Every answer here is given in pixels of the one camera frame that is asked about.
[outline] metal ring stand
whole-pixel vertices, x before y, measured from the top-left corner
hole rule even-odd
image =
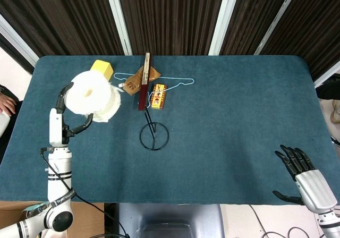
[[[150,114],[149,114],[149,111],[148,111],[147,108],[145,108],[145,110],[144,110],[144,115],[145,115],[145,118],[146,118],[146,120],[147,120],[148,123],[147,123],[145,126],[143,126],[142,129],[141,129],[140,132],[139,132],[139,140],[140,140],[140,143],[144,146],[144,148],[146,148],[146,149],[148,149],[148,150],[156,151],[156,150],[163,149],[163,148],[167,145],[167,143],[168,143],[168,141],[169,141],[169,131],[168,131],[168,129],[167,129],[166,126],[163,125],[162,123],[159,123],[159,122],[152,122],[151,117],[150,117]],[[156,125],[159,125],[161,128],[165,129],[166,134],[167,134],[167,139],[166,139],[165,143],[164,143],[161,147],[159,147],[159,148],[155,148],[155,142],[156,142],[156,137],[155,137],[155,133],[156,133]],[[143,133],[144,129],[145,129],[147,126],[150,128],[150,132],[151,132],[152,139],[153,139],[152,148],[147,147],[147,146],[143,143],[143,141],[142,141],[142,133]]]

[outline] table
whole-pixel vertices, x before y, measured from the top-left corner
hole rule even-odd
[[[0,166],[0,200],[47,200],[39,157],[48,146],[49,111],[62,87],[97,59],[134,73],[144,56],[45,56],[34,71]],[[93,123],[70,139],[72,185],[92,202],[285,204],[271,192],[298,195],[274,154],[279,145],[305,150],[340,198],[339,160],[327,132],[308,67],[297,56],[154,56],[166,77],[195,84],[167,93],[168,145],[156,152],[138,139],[145,125],[136,96],[108,123]],[[111,79],[112,84],[119,81]],[[169,87],[177,81],[162,80]],[[84,117],[65,112],[70,127]]]

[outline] yellow block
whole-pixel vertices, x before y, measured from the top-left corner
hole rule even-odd
[[[101,72],[108,81],[113,74],[113,69],[110,63],[104,62],[102,60],[95,60],[93,66],[91,67],[91,70]]]

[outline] person's fingers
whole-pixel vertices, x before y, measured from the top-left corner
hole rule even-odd
[[[1,105],[0,105],[0,108],[1,108],[5,113],[7,113],[7,115],[8,115],[9,117],[12,116],[12,114],[11,114],[10,111],[6,108],[5,105],[1,104]]]
[[[10,111],[15,114],[15,107],[14,104],[11,101],[4,102],[4,105],[10,109]]]
[[[7,100],[11,101],[14,105],[16,105],[16,101],[13,98],[7,96]]]

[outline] robotic hand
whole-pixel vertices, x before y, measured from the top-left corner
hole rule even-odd
[[[41,148],[40,155],[48,165],[48,206],[36,216],[0,229],[0,237],[36,238],[45,229],[57,232],[67,230],[73,222],[71,199],[76,195],[71,187],[72,153],[68,149],[69,137],[73,137],[89,127],[93,114],[87,117],[83,125],[69,129],[64,123],[64,96],[73,86],[66,85],[60,92],[57,105],[49,114],[49,143],[52,147]],[[49,151],[48,161],[44,152]]]
[[[280,147],[287,156],[279,151],[275,154],[286,166],[301,197],[288,197],[278,191],[273,191],[273,194],[283,201],[306,205],[311,212],[319,215],[318,224],[326,238],[340,238],[340,218],[333,212],[337,200],[324,176],[301,149]]]

